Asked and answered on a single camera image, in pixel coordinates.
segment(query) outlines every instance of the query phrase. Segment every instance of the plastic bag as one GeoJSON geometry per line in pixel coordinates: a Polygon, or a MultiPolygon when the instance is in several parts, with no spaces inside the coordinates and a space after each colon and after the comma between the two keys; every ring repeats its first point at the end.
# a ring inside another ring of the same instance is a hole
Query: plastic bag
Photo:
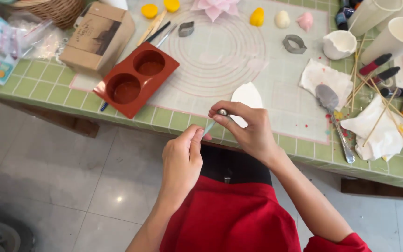
{"type": "Polygon", "coordinates": [[[30,13],[15,13],[1,27],[0,51],[15,58],[50,59],[62,45],[65,33],[30,13]]]}

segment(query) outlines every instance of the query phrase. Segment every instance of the brown paper box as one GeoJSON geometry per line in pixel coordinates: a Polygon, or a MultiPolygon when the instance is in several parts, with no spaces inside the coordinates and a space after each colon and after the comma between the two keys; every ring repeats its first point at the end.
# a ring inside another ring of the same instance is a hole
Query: brown paper box
{"type": "Polygon", "coordinates": [[[134,31],[130,12],[94,2],[59,59],[78,73],[104,78],[134,31]]]}

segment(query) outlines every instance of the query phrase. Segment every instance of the red sleeve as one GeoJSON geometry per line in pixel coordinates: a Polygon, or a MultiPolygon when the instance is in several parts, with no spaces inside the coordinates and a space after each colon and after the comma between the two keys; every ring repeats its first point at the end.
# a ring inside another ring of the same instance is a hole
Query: red sleeve
{"type": "Polygon", "coordinates": [[[304,252],[371,252],[368,245],[356,233],[339,243],[333,243],[319,236],[309,239],[304,252]]]}

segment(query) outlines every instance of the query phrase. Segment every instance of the black pants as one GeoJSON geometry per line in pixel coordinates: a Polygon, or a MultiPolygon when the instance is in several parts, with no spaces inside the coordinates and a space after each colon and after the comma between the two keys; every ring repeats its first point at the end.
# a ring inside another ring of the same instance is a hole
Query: black pants
{"type": "Polygon", "coordinates": [[[201,145],[203,166],[200,175],[220,182],[230,177],[230,184],[264,183],[272,185],[270,170],[254,157],[230,150],[201,145]]]}

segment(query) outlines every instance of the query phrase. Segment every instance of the green tile tablecloth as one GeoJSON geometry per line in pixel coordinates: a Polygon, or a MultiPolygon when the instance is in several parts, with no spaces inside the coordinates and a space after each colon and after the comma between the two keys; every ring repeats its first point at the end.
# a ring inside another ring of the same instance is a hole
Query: green tile tablecloth
{"type": "MultiPolygon", "coordinates": [[[[339,10],[338,0],[281,0],[281,2],[328,11],[330,30],[337,30],[334,16],[339,10]]],[[[378,33],[377,30],[372,29],[367,33],[366,38],[373,39],[378,33]]],[[[342,60],[331,60],[330,66],[350,74],[354,66],[353,55],[342,60]]],[[[382,66],[378,72],[387,68],[388,66],[382,66]]],[[[192,123],[205,127],[212,121],[204,117],[149,105],[144,106],[133,120],[126,118],[111,106],[108,106],[104,112],[100,112],[104,102],[98,96],[69,88],[74,75],[75,73],[68,67],[61,66],[53,60],[21,60],[8,82],[0,86],[0,98],[174,135],[179,135],[192,123]]],[[[344,108],[341,113],[346,117],[355,117],[368,105],[371,94],[372,92],[364,87],[355,99],[354,111],[344,108]]],[[[402,105],[401,100],[395,100],[394,103],[398,107],[402,105]]],[[[274,139],[294,161],[312,164],[343,175],[403,186],[403,151],[395,155],[388,163],[382,159],[363,161],[356,155],[355,163],[348,164],[344,159],[337,131],[333,130],[333,127],[330,129],[332,131],[330,145],[278,134],[274,134],[274,139]]],[[[212,140],[214,143],[240,147],[233,135],[218,124],[210,133],[214,137],[212,140]]]]}

